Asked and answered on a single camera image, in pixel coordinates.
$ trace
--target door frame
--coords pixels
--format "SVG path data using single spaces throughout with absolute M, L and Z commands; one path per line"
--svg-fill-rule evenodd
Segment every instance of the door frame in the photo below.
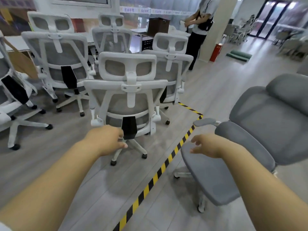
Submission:
M 281 19 L 281 17 L 283 16 L 283 14 L 286 12 L 287 8 L 289 7 L 289 5 L 291 4 L 291 1 L 286 1 L 286 0 L 265 0 L 265 2 L 263 3 L 259 13 L 256 16 L 256 19 L 258 19 L 262 13 L 262 11 L 264 10 L 266 3 L 269 1 L 275 1 L 276 3 L 273 5 L 273 7 L 271 8 L 271 10 L 269 11 L 267 17 L 264 19 L 264 22 L 262 23 L 261 27 L 259 28 L 258 32 L 256 33 L 256 35 L 251 35 L 249 34 L 249 36 L 252 37 L 256 37 L 256 38 L 260 38 L 260 39 L 264 39 L 267 40 L 268 37 L 271 35 L 272 31 L 274 30 L 274 28 L 277 26 L 277 23 L 279 22 L 279 20 Z M 283 8 L 283 10 L 281 11 L 281 13 L 279 14 L 278 18 L 276 19 L 275 23 L 273 24 L 273 26 L 271 27 L 271 29 L 269 30 L 269 32 L 267 33 L 267 35 L 265 37 L 261 37 L 260 33 L 263 31 L 264 27 L 266 26 L 268 20 L 270 19 L 271 15 L 273 14 L 273 12 L 275 11 L 275 8 L 277 7 L 277 5 L 279 3 L 285 3 L 286 6 Z

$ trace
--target rolled mat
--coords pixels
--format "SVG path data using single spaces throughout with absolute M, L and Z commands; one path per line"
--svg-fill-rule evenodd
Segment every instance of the rolled mat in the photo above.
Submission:
M 237 55 L 237 56 L 240 56 L 240 57 L 248 58 L 248 59 L 250 59 L 252 57 L 251 54 L 243 53 L 243 52 L 237 51 L 237 50 L 232 50 L 230 53 Z
M 226 54 L 226 56 L 231 57 L 231 58 L 235 58 L 237 60 L 243 61 L 243 62 L 248 62 L 249 59 L 248 58 L 244 58 L 238 55 L 234 55 L 234 54 Z

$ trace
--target floor tape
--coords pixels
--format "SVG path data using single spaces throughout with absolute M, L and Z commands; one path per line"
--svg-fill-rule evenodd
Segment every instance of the floor tape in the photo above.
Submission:
M 198 113 L 200 116 L 198 117 L 199 119 L 202 119 L 203 115 Z M 113 231 L 121 231 L 124 226 L 127 224 L 127 222 L 129 221 L 129 219 L 133 216 L 133 214 L 135 213 L 135 211 L 137 210 L 137 208 L 140 206 L 140 204 L 142 203 L 142 201 L 146 198 L 146 196 L 148 195 L 148 193 L 150 192 L 150 190 L 153 188 L 153 186 L 156 184 L 156 182 L 158 181 L 158 179 L 160 178 L 160 176 L 165 172 L 166 168 L 168 167 L 168 165 L 172 162 L 172 160 L 174 159 L 174 157 L 178 154 L 179 150 L 181 149 L 181 147 L 183 146 L 183 144 L 185 143 L 185 141 L 188 139 L 188 137 L 192 134 L 192 132 L 194 131 L 196 127 L 194 125 L 192 125 L 192 127 L 187 131 L 187 133 L 185 134 L 185 136 L 182 138 L 182 140 L 178 143 L 178 145 L 175 147 L 175 149 L 172 151 L 172 153 L 168 156 L 168 158 L 165 160 L 165 162 L 163 163 L 163 165 L 160 167 L 160 169 L 156 172 L 156 174 L 154 175 L 154 177 L 150 180 L 150 182 L 148 183 L 148 185 L 145 187 L 145 189 L 141 192 L 141 194 L 138 196 L 138 198 L 135 200 L 135 202 L 130 206 L 130 208 L 127 210 L 125 216 L 121 219 L 121 221 L 116 225 L 116 227 L 113 229 Z
M 196 113 L 196 114 L 198 114 L 198 115 L 200 115 L 200 116 L 203 116 L 203 114 L 201 114 L 201 113 L 199 113 L 198 111 L 192 109 L 191 107 L 186 106 L 185 104 L 182 104 L 182 103 L 179 102 L 179 105 L 182 105 L 183 107 L 189 109 L 190 111 L 193 111 L 194 113 Z

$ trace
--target gray armrest pad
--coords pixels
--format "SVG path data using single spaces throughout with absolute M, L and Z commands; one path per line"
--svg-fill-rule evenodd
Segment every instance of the gray armrest pad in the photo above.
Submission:
M 216 120 L 214 118 L 204 118 L 204 119 L 196 120 L 196 121 L 193 122 L 193 124 L 196 127 L 206 126 L 206 125 L 214 125 L 215 123 L 216 123 Z

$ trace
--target black pants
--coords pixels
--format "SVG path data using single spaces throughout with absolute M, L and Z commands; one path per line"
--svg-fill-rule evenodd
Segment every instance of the black pants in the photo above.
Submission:
M 194 32 L 192 32 L 190 37 L 188 38 L 186 54 L 193 56 L 193 61 L 189 67 L 189 70 L 193 69 L 193 66 L 198 56 L 199 49 L 201 45 L 203 44 L 205 38 L 206 38 L 206 35 L 199 35 Z

